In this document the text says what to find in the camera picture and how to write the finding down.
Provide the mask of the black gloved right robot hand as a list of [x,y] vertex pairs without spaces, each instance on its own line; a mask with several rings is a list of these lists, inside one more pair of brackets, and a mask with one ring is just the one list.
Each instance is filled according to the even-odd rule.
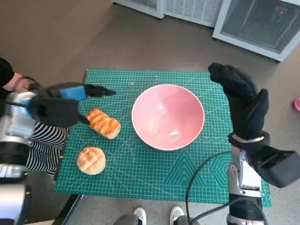
[[264,119],[269,109],[269,94],[258,90],[243,70],[212,63],[210,79],[222,86],[230,108],[233,134],[245,141],[263,137]]

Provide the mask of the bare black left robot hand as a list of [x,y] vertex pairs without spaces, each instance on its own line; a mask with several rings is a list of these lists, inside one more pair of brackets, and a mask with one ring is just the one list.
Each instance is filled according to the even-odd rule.
[[56,84],[45,90],[52,100],[46,107],[40,123],[61,128],[73,126],[78,122],[90,125],[88,119],[79,113],[79,103],[87,97],[101,98],[116,94],[103,86],[79,82]]

